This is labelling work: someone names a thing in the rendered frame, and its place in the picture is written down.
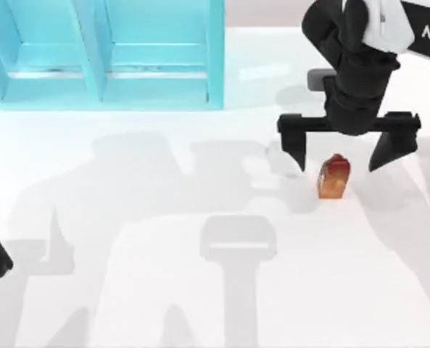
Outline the light blue rack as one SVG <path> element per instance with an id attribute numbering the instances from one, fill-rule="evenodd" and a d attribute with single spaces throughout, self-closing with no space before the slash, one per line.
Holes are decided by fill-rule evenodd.
<path id="1" fill-rule="evenodd" d="M 0 0 L 0 110 L 224 105 L 226 0 Z"/>

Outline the pale grey rounded box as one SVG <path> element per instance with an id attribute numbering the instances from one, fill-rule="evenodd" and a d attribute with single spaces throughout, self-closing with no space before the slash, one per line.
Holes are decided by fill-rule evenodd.
<path id="1" fill-rule="evenodd" d="M 312 92 L 324 91 L 324 80 L 334 77 L 336 71 L 330 68 L 316 68 L 307 72 L 307 87 Z"/>

